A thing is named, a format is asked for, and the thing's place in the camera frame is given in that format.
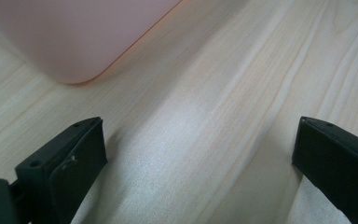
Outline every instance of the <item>wooden table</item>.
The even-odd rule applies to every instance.
[[[79,85],[0,47],[1,178],[97,116],[109,163],[74,223],[301,223],[299,118],[358,135],[358,1],[184,0]]]

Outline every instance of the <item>pink object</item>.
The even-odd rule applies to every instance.
[[[60,82],[83,82],[100,75],[179,2],[0,1],[0,42]]]

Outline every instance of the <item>light wood grain surface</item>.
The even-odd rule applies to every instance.
[[[184,0],[80,85],[0,47],[0,177],[96,116],[109,163],[74,223],[301,223],[300,116],[358,135],[358,0]]]

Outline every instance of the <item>screw hole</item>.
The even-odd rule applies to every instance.
[[[31,162],[31,167],[37,167],[37,166],[39,166],[40,164],[42,164],[42,162],[41,161],[33,161],[33,162]]]

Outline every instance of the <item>pink plastic container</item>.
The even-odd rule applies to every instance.
[[[60,82],[101,74],[180,0],[0,1],[0,42]]]

